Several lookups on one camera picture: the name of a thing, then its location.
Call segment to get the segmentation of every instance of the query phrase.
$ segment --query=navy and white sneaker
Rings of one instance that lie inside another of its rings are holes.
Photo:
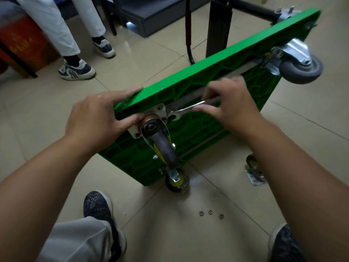
[[[268,247],[271,262],[306,262],[304,253],[287,223],[273,231]]]
[[[84,60],[79,61],[79,66],[71,66],[64,60],[64,65],[58,69],[59,75],[64,80],[88,80],[96,75],[96,71],[89,66]]]
[[[116,226],[113,217],[113,205],[110,198],[99,190],[91,191],[84,200],[84,217],[91,216],[97,220],[107,221],[111,226],[113,245],[109,261],[118,260],[126,250],[126,237]]]
[[[94,42],[93,45],[95,51],[107,59],[114,58],[116,55],[115,50],[111,47],[111,44],[106,39],[102,39],[100,44]]]

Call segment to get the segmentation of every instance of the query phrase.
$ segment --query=green plastic board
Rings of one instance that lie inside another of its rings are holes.
[[[286,44],[293,38],[304,40],[319,15],[320,11],[317,9],[303,11],[144,88],[136,96],[115,107],[116,118],[123,119],[131,114],[144,112],[159,103],[168,105],[180,97],[207,85],[209,81],[217,80],[236,70],[244,63],[264,55],[275,46]],[[265,105],[281,79],[279,76],[274,76],[267,70],[260,68],[260,66],[248,70],[243,74],[243,77],[259,110]],[[200,148],[183,157],[183,162],[188,161],[229,134],[214,118],[198,112],[190,112],[177,121],[169,121],[167,127],[172,142],[176,145],[178,156],[221,132]],[[159,169],[164,167],[165,164],[161,160],[153,160],[154,151],[142,138],[133,139],[128,131],[124,132],[113,145],[99,154],[145,186],[164,176]]]

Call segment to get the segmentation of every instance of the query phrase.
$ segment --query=white pants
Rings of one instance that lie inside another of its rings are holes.
[[[72,0],[91,37],[100,37],[105,27],[92,0]],[[27,14],[46,33],[62,56],[80,53],[67,24],[53,0],[17,0]]]
[[[37,262],[108,261],[113,237],[107,221],[93,217],[57,223]]]

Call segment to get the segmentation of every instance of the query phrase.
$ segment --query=hand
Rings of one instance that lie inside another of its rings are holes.
[[[73,106],[65,137],[88,149],[92,154],[109,147],[125,130],[137,123],[144,114],[133,114],[116,120],[114,106],[143,87],[90,95]]]
[[[256,123],[265,120],[259,113],[242,76],[210,82],[202,99],[208,100],[216,95],[221,97],[218,108],[203,104],[196,106],[193,111],[210,114],[227,130],[241,137],[258,127]]]

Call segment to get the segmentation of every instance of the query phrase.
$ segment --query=green cart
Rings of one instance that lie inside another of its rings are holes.
[[[314,81],[322,64],[303,41],[319,15],[317,9],[294,13],[118,104],[116,119],[138,112],[146,116],[99,154],[144,186],[166,176],[171,191],[185,191],[189,181],[180,166],[229,134],[209,115],[190,112],[207,83],[242,75],[261,110],[281,77],[297,84]],[[209,104],[219,105],[219,99]]]

